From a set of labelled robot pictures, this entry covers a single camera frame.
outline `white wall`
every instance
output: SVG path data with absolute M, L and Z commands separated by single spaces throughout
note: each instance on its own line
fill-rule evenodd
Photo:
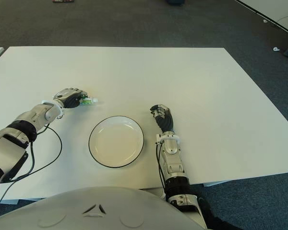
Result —
M 241 0 L 241 1 L 288 29 L 288 17 L 281 19 L 282 17 L 288 16 L 288 0 Z

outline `white table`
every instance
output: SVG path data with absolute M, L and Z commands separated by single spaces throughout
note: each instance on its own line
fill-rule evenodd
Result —
M 191 184 L 288 172 L 287 120 L 223 48 L 10 47 L 0 57 L 0 129 L 66 87 L 99 103 L 68 110 L 51 124 L 63 141 L 61 157 L 16 183 L 5 199 L 88 186 L 160 187 L 160 129 L 149 113 L 157 103 L 172 111 Z M 98 164 L 88 149 L 94 126 L 113 115 L 137 121 L 145 138 L 139 158 L 118 169 Z M 59 147 L 51 131 L 38 137 L 36 169 Z M 0 186 L 0 196 L 6 188 Z

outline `black cable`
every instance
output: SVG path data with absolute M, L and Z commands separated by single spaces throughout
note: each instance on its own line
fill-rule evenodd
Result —
M 158 157 L 158 144 L 156 144 L 156 158 L 157 158 L 157 162 L 158 162 L 158 167 L 159 167 L 159 176 L 160 176 L 160 180 L 162 183 L 162 187 L 163 189 L 165 189 L 165 178 L 164 178 L 164 174 L 160 165 L 160 153 L 161 153 L 161 149 L 162 149 L 162 144 L 160 145 L 160 150 L 159 150 L 159 157 Z
M 59 152 L 59 154 L 57 155 L 57 157 L 56 157 L 52 162 L 50 162 L 49 164 L 45 165 L 44 167 L 41 167 L 41 168 L 38 169 L 38 170 L 35 170 L 34 172 L 28 174 L 27 176 L 30 176 L 30 175 L 32 175 L 32 174 L 34 174 L 34 173 L 36 173 L 36 172 L 38 172 L 38 171 L 40 171 L 40 170 L 48 167 L 48 166 L 51 165 L 53 162 L 55 162 L 55 161 L 57 160 L 57 158 L 59 158 L 59 156 L 60 156 L 61 153 L 62 153 L 63 144 L 62 144 L 62 140 L 61 140 L 60 136 L 59 136 L 59 135 L 57 134 L 57 132 L 54 131 L 52 128 L 48 127 L 48 129 L 52 130 L 52 131 L 55 133 L 55 135 L 57 135 L 57 137 L 59 138 L 59 141 L 60 141 L 60 144 L 61 144 L 60 152 Z
M 279 22 L 280 20 L 282 20 L 284 18 L 288 18 L 288 16 L 282 17 L 282 18 L 278 19 L 276 22 Z
M 37 133 L 37 135 L 42 134 L 43 132 L 45 132 L 47 130 L 47 128 L 49 127 L 49 125 L 50 125 L 50 123 L 48 125 L 46 125 L 46 128 L 43 131 Z
M 57 158 L 59 158 L 59 156 L 61 155 L 63 144 L 62 144 L 62 140 L 61 140 L 60 136 L 57 134 L 56 131 L 54 131 L 52 128 L 50 128 L 49 125 L 47 125 L 47 126 L 45 126 L 45 127 L 46 127 L 46 128 L 49 128 L 50 130 L 52 130 L 52 131 L 57 135 L 57 137 L 59 138 L 60 144 L 61 144 L 59 154 L 58 154 L 57 157 L 56 157 L 52 162 L 50 162 L 49 164 L 45 165 L 44 167 L 42 167 L 42 168 L 40 168 L 40 169 L 38 169 L 38 170 L 35 170 L 34 172 L 31 172 L 31 171 L 33 170 L 34 164 L 35 164 L 34 153 L 33 153 L 33 144 L 32 144 L 32 142 L 31 142 L 31 145 L 30 145 L 31 155 L 32 155 L 32 166 L 31 166 L 31 169 L 30 169 L 26 174 L 17 177 L 15 180 L 10 181 L 10 182 L 13 182 L 13 183 L 10 184 L 10 186 L 5 190 L 4 194 L 2 195 L 2 197 L 1 197 L 1 199 L 0 199 L 0 203 L 1 203 L 2 199 L 4 198 L 4 196 L 6 195 L 6 193 L 8 192 L 8 190 L 9 190 L 9 189 L 12 187 L 12 185 L 14 185 L 17 181 L 20 181 L 20 180 L 22 180 L 22 179 L 24 179 L 24 178 L 26 178 L 26 177 L 28 177 L 28 176 L 30 176 L 30 175 L 38 172 L 38 171 L 46 168 L 47 166 L 49 166 L 49 165 L 51 165 L 53 162 L 55 162 L 55 161 L 57 160 Z

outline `white plate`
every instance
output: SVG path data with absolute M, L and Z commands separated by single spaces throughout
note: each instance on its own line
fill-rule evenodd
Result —
M 126 116 L 112 116 L 101 121 L 88 141 L 92 157 L 110 168 L 133 162 L 140 155 L 143 144 L 141 127 Z

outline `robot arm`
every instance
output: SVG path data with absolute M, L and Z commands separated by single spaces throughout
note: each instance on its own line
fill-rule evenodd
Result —
M 150 110 L 163 132 L 162 135 L 157 134 L 157 144 L 161 146 L 163 159 L 161 170 L 165 178 L 166 201 L 182 212 L 199 213 L 204 223 L 197 196 L 192 194 L 189 178 L 180 158 L 180 139 L 173 130 L 174 123 L 170 109 L 158 104 Z
M 87 93 L 79 89 L 64 89 L 53 100 L 42 101 L 32 110 L 20 114 L 0 131 L 0 183 L 10 181 L 26 161 L 25 149 L 34 142 L 44 125 L 63 116 L 64 108 L 77 107 Z

